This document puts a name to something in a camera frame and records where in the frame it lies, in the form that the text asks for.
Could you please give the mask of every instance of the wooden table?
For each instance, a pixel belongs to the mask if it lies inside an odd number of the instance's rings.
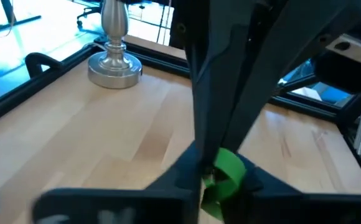
[[[0,223],[27,223],[33,199],[56,187],[141,189],[177,159],[194,138],[190,81],[143,72],[109,90],[83,62],[0,119]],[[334,124],[267,105],[240,152],[299,190],[361,194]]]

